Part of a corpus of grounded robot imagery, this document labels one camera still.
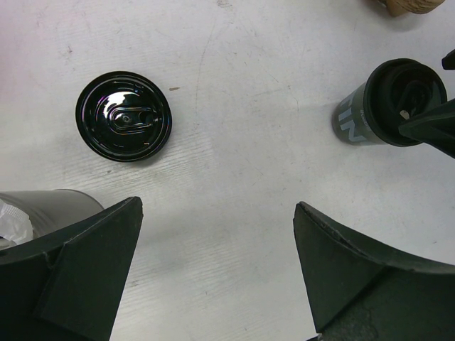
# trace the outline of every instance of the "gray container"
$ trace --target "gray container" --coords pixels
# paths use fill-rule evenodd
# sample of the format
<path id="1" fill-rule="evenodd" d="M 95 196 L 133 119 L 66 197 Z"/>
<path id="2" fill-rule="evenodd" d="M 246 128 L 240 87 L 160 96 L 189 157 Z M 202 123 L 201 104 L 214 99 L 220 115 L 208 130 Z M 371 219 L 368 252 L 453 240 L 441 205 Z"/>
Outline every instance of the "gray container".
<path id="1" fill-rule="evenodd" d="M 39 238 L 103 211 L 103 206 L 89 195 L 76 190 L 37 190 L 2 192 L 0 199 L 23 210 Z"/>
<path id="2" fill-rule="evenodd" d="M 410 59 L 390 60 L 337 106 L 332 126 L 347 144 L 415 146 L 421 142 L 402 136 L 399 125 L 446 101 L 444 83 L 431 68 Z"/>

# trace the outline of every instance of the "scratched white surface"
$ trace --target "scratched white surface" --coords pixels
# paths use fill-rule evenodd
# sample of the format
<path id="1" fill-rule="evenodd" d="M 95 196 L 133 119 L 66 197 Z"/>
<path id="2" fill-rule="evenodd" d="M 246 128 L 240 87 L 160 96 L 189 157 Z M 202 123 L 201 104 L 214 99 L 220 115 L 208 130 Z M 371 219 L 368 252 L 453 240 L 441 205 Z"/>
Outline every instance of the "scratched white surface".
<path id="1" fill-rule="evenodd" d="M 395 20 L 361 0 L 3 0 L 0 16 L 0 188 L 144 202 L 112 340 L 314 336 L 300 200 L 455 264 L 455 162 L 427 146 L 353 148 L 330 125 L 393 58 L 434 67 L 453 97 L 439 66 L 455 48 L 453 1 Z M 77 132 L 81 90 L 113 70 L 168 98 L 173 133 L 152 162 L 105 160 Z"/>

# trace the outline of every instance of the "mug lid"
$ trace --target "mug lid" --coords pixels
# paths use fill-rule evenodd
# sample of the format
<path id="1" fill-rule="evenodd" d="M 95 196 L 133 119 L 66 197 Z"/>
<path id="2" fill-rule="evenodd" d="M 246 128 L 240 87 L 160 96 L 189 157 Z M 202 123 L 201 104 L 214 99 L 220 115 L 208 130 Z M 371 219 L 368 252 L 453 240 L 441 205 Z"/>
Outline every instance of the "mug lid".
<path id="1" fill-rule="evenodd" d="M 172 129 L 163 92 L 145 77 L 126 71 L 91 81 L 77 101 L 76 122 L 93 151 L 119 162 L 158 153 Z"/>

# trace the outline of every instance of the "round black lid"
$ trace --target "round black lid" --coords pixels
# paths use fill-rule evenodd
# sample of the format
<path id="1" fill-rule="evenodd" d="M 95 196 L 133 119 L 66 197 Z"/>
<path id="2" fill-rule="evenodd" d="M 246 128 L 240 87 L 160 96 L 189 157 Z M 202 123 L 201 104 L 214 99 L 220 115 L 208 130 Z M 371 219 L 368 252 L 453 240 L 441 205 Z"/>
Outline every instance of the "round black lid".
<path id="1" fill-rule="evenodd" d="M 110 72 L 79 96 L 76 122 L 85 143 L 113 161 L 148 158 L 163 148 L 172 128 L 168 102 L 151 81 L 132 72 Z"/>

